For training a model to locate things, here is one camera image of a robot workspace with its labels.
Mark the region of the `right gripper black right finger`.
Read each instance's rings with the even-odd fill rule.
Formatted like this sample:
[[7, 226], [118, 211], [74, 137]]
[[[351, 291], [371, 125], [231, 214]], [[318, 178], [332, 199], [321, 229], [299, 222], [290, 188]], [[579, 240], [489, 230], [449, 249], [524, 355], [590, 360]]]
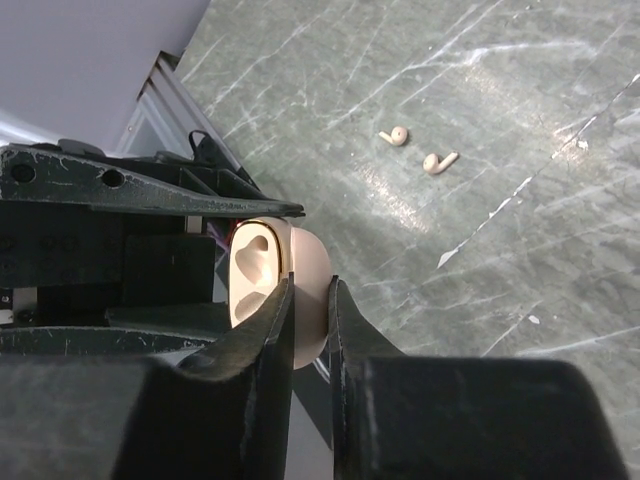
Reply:
[[338, 479], [624, 479], [597, 395], [555, 360], [411, 356], [328, 294]]

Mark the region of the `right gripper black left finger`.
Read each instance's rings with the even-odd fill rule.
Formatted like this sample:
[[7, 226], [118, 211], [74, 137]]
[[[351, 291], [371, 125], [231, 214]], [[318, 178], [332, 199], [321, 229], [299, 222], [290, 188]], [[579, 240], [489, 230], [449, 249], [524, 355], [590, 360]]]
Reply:
[[280, 479], [294, 343], [291, 277], [199, 349], [1, 352], [5, 479]]

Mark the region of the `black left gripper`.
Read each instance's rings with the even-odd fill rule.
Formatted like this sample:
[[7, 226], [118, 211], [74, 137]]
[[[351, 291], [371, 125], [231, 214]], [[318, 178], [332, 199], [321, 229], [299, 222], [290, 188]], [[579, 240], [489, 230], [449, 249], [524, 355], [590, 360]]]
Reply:
[[9, 355], [202, 348], [231, 328], [204, 217], [304, 215], [14, 144], [1, 148], [1, 199], [14, 201], [1, 205], [1, 324], [20, 327], [1, 331]]

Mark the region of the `beige earbud with blue tip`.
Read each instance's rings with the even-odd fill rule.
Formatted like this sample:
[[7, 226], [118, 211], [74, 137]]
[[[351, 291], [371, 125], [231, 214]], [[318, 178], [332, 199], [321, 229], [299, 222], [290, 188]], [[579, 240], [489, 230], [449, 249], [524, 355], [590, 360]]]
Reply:
[[409, 137], [409, 132], [405, 127], [395, 126], [390, 132], [380, 131], [379, 137], [392, 146], [403, 146]]

